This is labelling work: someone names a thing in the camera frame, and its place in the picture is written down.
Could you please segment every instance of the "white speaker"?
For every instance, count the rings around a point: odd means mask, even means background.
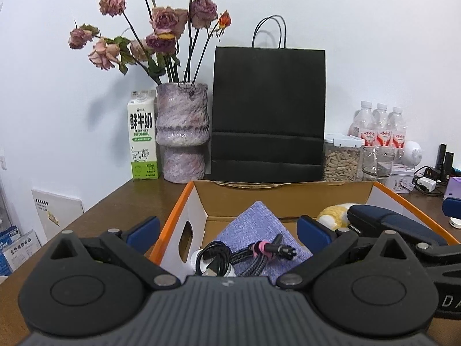
[[[414,168],[422,159],[423,150],[421,146],[414,141],[405,142],[403,146],[402,164]]]

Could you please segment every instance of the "brown tabletop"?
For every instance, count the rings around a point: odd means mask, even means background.
[[[163,179],[129,181],[85,212],[68,229],[75,231],[80,237],[94,237],[111,227],[127,230],[148,216],[158,216],[165,222],[183,188],[183,185],[174,185]],[[461,230],[450,226],[448,217],[442,213],[441,199],[419,193],[404,197],[461,241]],[[17,297],[22,283],[47,246],[41,248],[0,285],[2,346],[16,345],[29,333],[19,312]],[[461,346],[461,321],[434,319],[429,335],[442,346]]]

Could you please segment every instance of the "yellow and white plush toy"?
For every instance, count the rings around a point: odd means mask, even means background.
[[[356,203],[328,206],[317,216],[317,222],[333,231],[340,227],[347,227],[350,224],[347,219],[347,210],[353,205],[356,205]]]

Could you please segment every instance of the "bag handle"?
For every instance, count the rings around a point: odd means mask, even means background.
[[[277,22],[277,25],[278,25],[278,29],[280,31],[280,39],[278,41],[278,49],[280,49],[280,46],[282,45],[282,27],[280,26],[280,22],[278,21],[277,18],[280,18],[284,24],[284,49],[286,49],[287,47],[287,24],[285,22],[285,19],[278,15],[278,14],[274,14],[272,16],[269,16],[269,17],[266,17],[266,18],[263,18],[262,20],[260,20],[260,22],[256,25],[256,28],[254,29],[254,33],[253,33],[253,41],[251,43],[251,47],[254,48],[254,41],[256,40],[256,35],[258,34],[261,26],[266,23],[268,20],[272,19],[274,20],[275,22]]]

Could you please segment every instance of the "vase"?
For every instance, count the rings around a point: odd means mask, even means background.
[[[205,175],[205,144],[210,139],[206,84],[157,86],[157,143],[165,147],[163,177],[188,183]]]

